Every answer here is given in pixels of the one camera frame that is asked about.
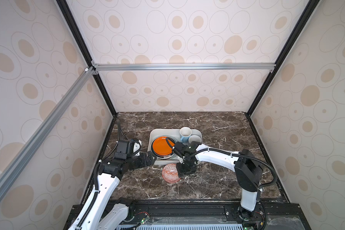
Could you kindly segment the purple bowl red rim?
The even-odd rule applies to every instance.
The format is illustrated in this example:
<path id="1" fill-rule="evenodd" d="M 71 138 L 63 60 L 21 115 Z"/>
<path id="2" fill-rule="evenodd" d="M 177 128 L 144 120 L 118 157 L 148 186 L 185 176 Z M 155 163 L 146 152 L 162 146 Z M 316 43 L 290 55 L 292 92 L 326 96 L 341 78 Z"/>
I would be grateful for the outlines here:
<path id="1" fill-rule="evenodd" d="M 170 184 L 177 183 L 181 180 L 175 163 L 170 163 L 164 166 L 162 170 L 162 177 L 167 183 Z"/>

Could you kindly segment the purple ceramic mug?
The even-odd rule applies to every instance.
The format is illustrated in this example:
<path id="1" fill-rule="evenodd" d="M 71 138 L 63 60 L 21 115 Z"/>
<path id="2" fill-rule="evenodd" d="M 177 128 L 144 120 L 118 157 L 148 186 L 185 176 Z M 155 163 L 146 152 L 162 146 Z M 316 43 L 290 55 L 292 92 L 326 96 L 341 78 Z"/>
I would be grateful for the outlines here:
<path id="1" fill-rule="evenodd" d="M 199 135 L 191 135 L 188 139 L 188 142 L 190 144 L 193 142 L 197 142 L 198 144 L 202 144 L 202 138 Z"/>

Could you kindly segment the light blue ceramic mug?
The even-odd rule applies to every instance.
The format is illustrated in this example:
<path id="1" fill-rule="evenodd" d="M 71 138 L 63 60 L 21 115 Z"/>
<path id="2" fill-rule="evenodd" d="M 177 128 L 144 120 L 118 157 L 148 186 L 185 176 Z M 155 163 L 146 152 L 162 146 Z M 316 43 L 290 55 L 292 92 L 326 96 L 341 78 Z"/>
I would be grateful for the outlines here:
<path id="1" fill-rule="evenodd" d="M 188 143 L 189 142 L 189 138 L 192 135 L 192 129 L 189 127 L 182 127 L 179 130 L 179 134 L 180 134 L 180 142 L 181 143 Z"/>

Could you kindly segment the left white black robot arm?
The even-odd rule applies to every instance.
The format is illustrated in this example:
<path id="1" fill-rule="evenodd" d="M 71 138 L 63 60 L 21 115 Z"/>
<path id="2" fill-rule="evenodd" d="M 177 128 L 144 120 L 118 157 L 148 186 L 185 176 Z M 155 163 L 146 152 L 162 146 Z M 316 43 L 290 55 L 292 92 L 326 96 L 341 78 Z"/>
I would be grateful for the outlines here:
<path id="1" fill-rule="evenodd" d="M 123 175 L 129 171 L 152 166 L 156 157 L 151 152 L 141 152 L 142 142 L 126 139 L 118 124 L 118 141 L 111 153 L 103 158 L 93 171 L 94 186 L 70 230 L 115 230 L 124 221 L 134 219 L 130 209 L 132 200 L 121 198 L 106 216 L 104 210 Z"/>

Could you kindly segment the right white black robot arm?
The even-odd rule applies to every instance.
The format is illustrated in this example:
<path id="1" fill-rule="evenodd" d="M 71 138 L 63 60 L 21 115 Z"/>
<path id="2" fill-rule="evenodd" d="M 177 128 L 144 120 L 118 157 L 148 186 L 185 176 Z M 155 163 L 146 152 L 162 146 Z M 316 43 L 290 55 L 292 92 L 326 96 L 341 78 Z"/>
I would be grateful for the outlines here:
<path id="1" fill-rule="evenodd" d="M 172 153 L 182 160 L 176 164 L 180 178 L 194 174 L 199 162 L 208 162 L 232 170 L 236 174 L 237 182 L 241 187 L 241 204 L 238 214 L 244 221 L 249 221 L 255 213 L 255 207 L 260 201 L 260 193 L 264 187 L 272 186 L 278 181 L 275 169 L 266 162 L 255 158 L 247 149 L 240 152 L 225 151 L 211 148 L 199 142 L 185 145 L 166 138 L 166 143 Z"/>

